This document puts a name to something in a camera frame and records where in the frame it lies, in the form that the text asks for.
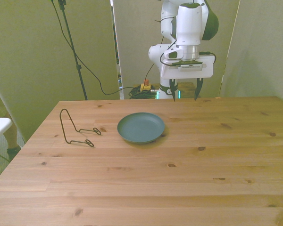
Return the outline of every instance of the black cable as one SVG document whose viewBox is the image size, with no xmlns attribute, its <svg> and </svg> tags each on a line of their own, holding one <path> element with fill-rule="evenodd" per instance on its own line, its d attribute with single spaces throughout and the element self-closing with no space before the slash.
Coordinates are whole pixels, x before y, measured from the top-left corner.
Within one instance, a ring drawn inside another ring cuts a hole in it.
<svg viewBox="0 0 283 226">
<path fill-rule="evenodd" d="M 169 48 L 167 48 L 167 50 L 170 49 L 170 48 L 176 43 L 176 41 L 177 41 L 177 40 L 175 40 L 175 42 L 173 42 L 173 44 L 172 44 Z M 160 61 L 163 65 L 166 65 L 166 66 L 171 67 L 172 65 L 167 65 L 167 64 L 165 64 L 164 62 L 161 61 L 161 58 L 162 58 L 163 55 L 164 55 L 164 53 L 160 56 L 159 61 Z"/>
<path fill-rule="evenodd" d="M 214 55 L 214 57 L 215 57 L 215 60 L 213 62 L 213 64 L 214 64 L 216 62 L 216 60 L 217 60 L 217 57 L 216 57 L 216 55 L 214 53 L 211 53 L 211 52 L 199 52 L 199 55 L 210 55 L 210 54 Z"/>
<path fill-rule="evenodd" d="M 55 4 L 53 3 L 53 0 L 51 0 L 51 3 L 52 3 L 52 5 L 53 5 L 53 7 L 54 7 L 54 9 L 55 9 L 55 11 L 56 11 L 56 15 L 57 15 L 57 17 L 58 17 L 58 22 L 59 22 L 59 24 L 60 24 L 60 28 L 61 28 L 62 34 L 63 34 L 63 36 L 64 36 L 66 42 L 68 43 L 69 47 L 72 49 L 72 46 L 70 45 L 68 39 L 66 38 L 66 36 L 65 36 L 65 34 L 64 34 L 63 27 L 62 27 L 62 23 L 61 23 L 61 21 L 60 21 L 60 17 L 58 16 L 58 12 L 57 12 L 57 9 L 56 9 Z M 125 88 L 119 89 L 119 90 L 116 91 L 116 92 L 106 94 L 106 93 L 104 92 L 103 88 L 102 88 L 102 84 L 101 84 L 101 81 L 99 80 L 99 78 L 84 64 L 84 62 L 80 59 L 80 57 L 77 55 L 77 53 L 75 53 L 75 55 L 76 55 L 76 57 L 79 59 L 79 61 L 84 65 L 84 67 L 85 67 L 88 71 L 90 71 L 91 74 L 93 74 L 93 76 L 99 81 L 99 83 L 100 83 L 100 89 L 101 89 L 102 93 L 105 94 L 106 96 L 115 94 L 115 93 L 117 93 L 117 92 L 119 92 L 119 91 L 121 91 L 121 90 L 123 90 L 123 89 L 128 89 L 128 88 L 133 89 L 133 88 L 134 88 L 134 87 L 125 87 Z"/>
<path fill-rule="evenodd" d="M 147 74 L 146 74 L 146 77 L 145 77 L 145 80 L 144 80 L 144 83 L 143 83 L 143 88 L 142 88 L 142 92 L 143 92 L 143 89 L 145 88 L 145 83 L 146 83 L 146 79 L 147 79 L 147 76 L 149 74 L 149 72 L 151 71 L 152 67 L 154 66 L 154 64 L 152 64 L 151 68 L 148 70 Z"/>
</svg>

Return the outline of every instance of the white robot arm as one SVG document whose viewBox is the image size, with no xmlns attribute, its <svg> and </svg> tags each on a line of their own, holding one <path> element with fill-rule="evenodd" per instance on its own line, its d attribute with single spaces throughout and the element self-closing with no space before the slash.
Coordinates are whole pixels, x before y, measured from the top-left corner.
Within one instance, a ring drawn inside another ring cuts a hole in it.
<svg viewBox="0 0 283 226">
<path fill-rule="evenodd" d="M 200 40 L 210 40 L 217 31 L 218 19 L 206 0 L 164 1 L 161 34 L 172 45 L 158 44 L 149 50 L 160 72 L 160 98 L 177 97 L 177 79 L 197 78 L 202 85 L 202 78 L 213 75 L 215 56 L 200 56 Z"/>
</svg>

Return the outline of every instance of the light stand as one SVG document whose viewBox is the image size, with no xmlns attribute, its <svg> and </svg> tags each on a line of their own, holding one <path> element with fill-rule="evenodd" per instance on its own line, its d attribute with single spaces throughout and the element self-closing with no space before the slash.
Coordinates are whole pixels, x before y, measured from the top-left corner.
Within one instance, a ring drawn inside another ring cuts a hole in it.
<svg viewBox="0 0 283 226">
<path fill-rule="evenodd" d="M 73 42 L 72 42 L 70 30 L 69 30 L 68 23 L 67 23 L 67 19 L 66 19 L 66 15 L 65 15 L 65 7 L 64 7 L 64 5 L 66 5 L 66 0 L 58 0 L 58 4 L 59 4 L 59 6 L 60 6 L 60 9 L 62 10 L 63 17 L 64 17 L 64 20 L 65 20 L 66 28 L 67 28 L 67 31 L 68 31 L 68 36 L 69 36 L 69 39 L 70 39 L 71 49 L 72 49 L 72 51 L 73 51 L 73 53 L 74 53 L 75 63 L 76 63 L 76 69 L 77 69 L 77 72 L 79 73 L 79 77 L 80 77 L 80 81 L 81 81 L 83 93 L 84 93 L 84 96 L 85 96 L 85 100 L 88 100 L 88 99 L 87 99 L 86 90 L 85 90 L 85 86 L 84 86 L 84 82 L 83 82 L 83 78 L 82 78 L 82 74 L 81 74 L 81 68 L 82 68 L 82 66 L 80 66 L 79 63 L 78 63 L 78 61 L 77 61 L 77 57 L 76 57 L 76 53 L 75 53 L 75 47 L 74 47 L 74 44 L 73 44 Z"/>
</svg>

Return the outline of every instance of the wooden table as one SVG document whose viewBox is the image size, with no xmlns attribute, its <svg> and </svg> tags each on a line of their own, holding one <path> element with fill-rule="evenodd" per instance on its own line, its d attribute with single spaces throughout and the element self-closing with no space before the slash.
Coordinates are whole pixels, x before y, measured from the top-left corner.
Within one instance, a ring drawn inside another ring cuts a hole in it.
<svg viewBox="0 0 283 226">
<path fill-rule="evenodd" d="M 59 121 L 66 113 L 68 145 Z M 166 129 L 125 142 L 135 112 Z M 283 102 L 276 97 L 60 102 L 0 176 L 0 226 L 283 226 Z"/>
</svg>

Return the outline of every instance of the plate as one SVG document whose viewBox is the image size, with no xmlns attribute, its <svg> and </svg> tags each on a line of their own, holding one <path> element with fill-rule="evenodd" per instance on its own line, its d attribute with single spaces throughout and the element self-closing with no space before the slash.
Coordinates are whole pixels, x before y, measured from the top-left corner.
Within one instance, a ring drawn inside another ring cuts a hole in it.
<svg viewBox="0 0 283 226">
<path fill-rule="evenodd" d="M 136 144 L 146 144 L 156 140 L 165 130 L 164 121 L 155 114 L 133 113 L 124 117 L 117 125 L 121 137 Z"/>
</svg>

